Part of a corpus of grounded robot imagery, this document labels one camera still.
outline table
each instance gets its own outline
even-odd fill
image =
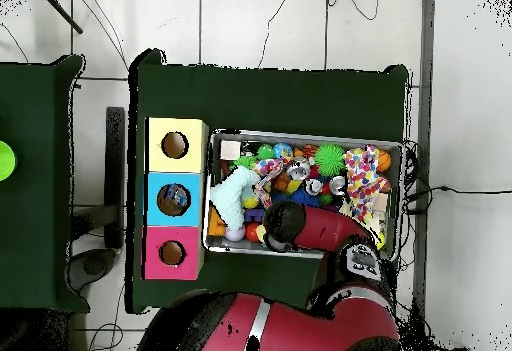
[[[126,296],[128,312],[165,307],[193,289],[239,291],[304,307],[319,260],[206,252],[196,281],[140,279],[144,118],[210,128],[402,141],[408,73],[163,65],[147,50],[130,67]]]

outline green spiky ball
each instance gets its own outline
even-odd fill
[[[318,174],[322,176],[337,176],[345,170],[343,162],[343,148],[335,144],[322,144],[316,150],[315,164],[318,165]]]

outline green table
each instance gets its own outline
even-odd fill
[[[140,279],[144,118],[196,118],[210,130],[401,142],[407,69],[244,70],[162,65],[161,58],[159,50],[148,50],[130,68],[127,310],[168,306],[181,294],[200,288],[260,294],[303,307],[319,260],[207,252],[196,281]]]
[[[83,59],[0,63],[0,140],[17,157],[0,182],[0,307],[88,311],[66,283],[71,242],[70,90]]]

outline gray bin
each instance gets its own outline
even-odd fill
[[[256,132],[242,130],[240,133],[230,133],[226,130],[217,129],[214,130],[210,135],[210,151],[211,151],[211,171],[207,173],[206,178],[206,195],[205,195],[205,207],[204,207],[204,222],[203,222],[203,245],[210,251],[217,252],[237,252],[237,253],[249,253],[249,254],[266,254],[275,255],[281,257],[308,257],[308,258],[322,258],[323,253],[321,251],[311,250],[298,250],[290,251],[286,253],[278,253],[271,251],[266,247],[249,241],[248,239],[242,239],[238,242],[232,242],[225,237],[220,236],[208,236],[208,214],[210,204],[210,187],[215,186],[221,182],[220,166],[219,166],[219,154],[220,154],[220,141],[251,141],[261,142],[268,144],[277,144],[285,142],[292,148],[302,148],[305,144],[311,144],[319,146],[321,144],[330,142],[341,145],[345,150],[353,148],[364,148],[366,145],[375,145],[377,148],[385,150],[391,156],[391,166],[385,172],[385,176],[392,185],[392,191],[388,203],[388,212],[386,216],[387,228],[386,228],[386,244],[381,249],[381,255],[390,260],[394,260],[397,257],[397,250],[400,245],[400,232],[401,232],[401,213],[402,204],[404,198],[404,175],[405,175],[405,147],[399,142],[388,142],[388,141],[372,141],[362,139],[349,139],[349,138],[335,138],[325,136],[311,136],[311,135],[291,135],[284,133],[272,133],[272,132]]]

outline yellow box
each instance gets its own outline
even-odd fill
[[[202,120],[150,117],[148,124],[149,170],[151,172],[200,173],[204,170],[208,126]],[[174,148],[172,142],[176,141],[175,138],[179,141],[180,136],[185,142],[185,153],[179,155],[176,152],[172,154],[168,152],[170,156],[166,155],[164,148],[171,148],[172,152]]]

